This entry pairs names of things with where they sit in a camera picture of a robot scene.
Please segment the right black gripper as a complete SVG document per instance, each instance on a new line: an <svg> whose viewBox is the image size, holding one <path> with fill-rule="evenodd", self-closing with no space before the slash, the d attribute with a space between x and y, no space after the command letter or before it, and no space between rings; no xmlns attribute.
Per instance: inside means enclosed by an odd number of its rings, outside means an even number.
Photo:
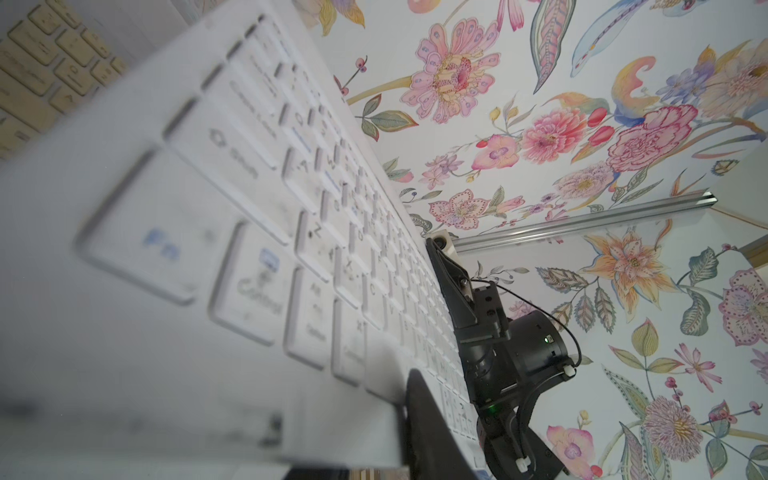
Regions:
<svg viewBox="0 0 768 480"><path fill-rule="evenodd" d="M571 380L576 365L542 312L507 317L494 285L472 289L466 270L426 240L450 314L469 400L484 434L486 462L498 479L555 479L564 463L529 428L539 397Z"/></svg>

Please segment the white keyboard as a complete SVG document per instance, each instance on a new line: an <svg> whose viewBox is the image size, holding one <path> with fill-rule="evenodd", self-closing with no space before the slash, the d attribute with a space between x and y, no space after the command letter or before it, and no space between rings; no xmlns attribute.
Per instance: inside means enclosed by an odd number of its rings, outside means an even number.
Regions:
<svg viewBox="0 0 768 480"><path fill-rule="evenodd" d="M423 243L287 1L100 1L127 73L1 162L1 475L486 470Z"/></svg>

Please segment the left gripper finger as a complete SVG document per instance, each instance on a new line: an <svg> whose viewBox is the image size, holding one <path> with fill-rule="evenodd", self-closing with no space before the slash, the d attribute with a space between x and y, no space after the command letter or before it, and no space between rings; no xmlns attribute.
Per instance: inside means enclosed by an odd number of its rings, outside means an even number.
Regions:
<svg viewBox="0 0 768 480"><path fill-rule="evenodd" d="M405 453L411 479L476 479L417 369L409 372L406 382L405 425Z"/></svg>

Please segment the yellow keyboard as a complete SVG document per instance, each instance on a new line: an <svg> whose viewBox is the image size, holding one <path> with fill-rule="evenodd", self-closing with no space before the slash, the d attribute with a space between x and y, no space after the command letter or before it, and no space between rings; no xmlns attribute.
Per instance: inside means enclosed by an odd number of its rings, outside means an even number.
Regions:
<svg viewBox="0 0 768 480"><path fill-rule="evenodd" d="M100 1L1 3L1 162L124 76L131 61Z"/></svg>

